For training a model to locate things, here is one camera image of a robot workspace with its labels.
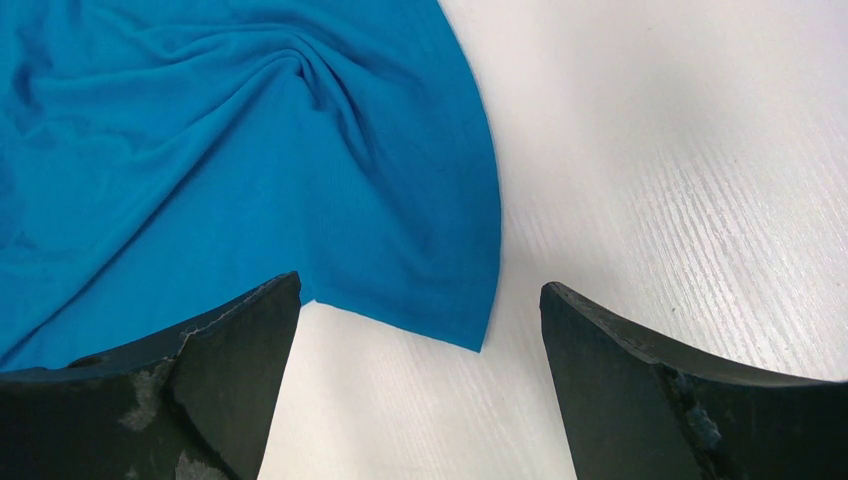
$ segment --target wrinkled fabric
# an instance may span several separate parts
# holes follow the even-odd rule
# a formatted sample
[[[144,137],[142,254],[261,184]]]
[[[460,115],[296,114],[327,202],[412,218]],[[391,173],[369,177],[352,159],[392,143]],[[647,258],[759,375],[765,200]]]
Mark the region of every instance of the wrinkled fabric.
[[[0,4],[0,369],[62,367],[297,270],[472,350],[486,117],[436,0]]]

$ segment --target blue fabric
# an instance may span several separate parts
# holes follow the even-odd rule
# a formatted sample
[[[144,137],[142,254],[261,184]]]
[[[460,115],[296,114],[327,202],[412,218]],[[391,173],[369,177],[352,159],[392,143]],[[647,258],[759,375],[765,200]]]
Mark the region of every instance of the blue fabric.
[[[0,369],[292,270],[481,348],[497,171],[436,0],[6,0],[0,45]]]

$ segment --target white background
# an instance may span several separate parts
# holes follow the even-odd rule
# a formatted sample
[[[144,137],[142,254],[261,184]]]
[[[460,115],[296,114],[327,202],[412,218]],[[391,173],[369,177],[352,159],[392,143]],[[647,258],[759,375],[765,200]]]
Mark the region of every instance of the white background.
[[[734,360],[848,378],[848,2],[442,5],[503,191],[483,353],[306,306],[261,478],[573,479],[550,280]]]

